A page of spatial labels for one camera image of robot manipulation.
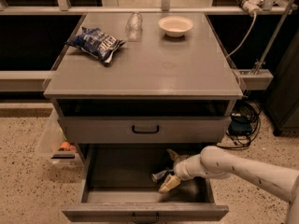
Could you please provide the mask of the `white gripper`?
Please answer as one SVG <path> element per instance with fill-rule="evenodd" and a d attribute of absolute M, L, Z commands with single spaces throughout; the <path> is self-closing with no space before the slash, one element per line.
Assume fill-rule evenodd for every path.
<path fill-rule="evenodd" d="M 202 174 L 202 163 L 199 155 L 179 155 L 173 149 L 166 150 L 174 162 L 174 175 L 169 174 L 159 188 L 160 193 L 167 193 L 176 188 L 181 180 L 191 180 Z"/>

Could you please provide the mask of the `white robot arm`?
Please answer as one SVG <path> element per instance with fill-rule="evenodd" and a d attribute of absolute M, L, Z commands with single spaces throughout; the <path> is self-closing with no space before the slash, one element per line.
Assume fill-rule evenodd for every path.
<path fill-rule="evenodd" d="M 199 154 L 192 156 L 180 156 L 172 149 L 167 152 L 174 162 L 174 173 L 168 175 L 160 186 L 161 193 L 195 177 L 222 179 L 236 175 L 287 202 L 285 224 L 299 224 L 298 170 L 240 158 L 215 146 L 204 147 Z"/>

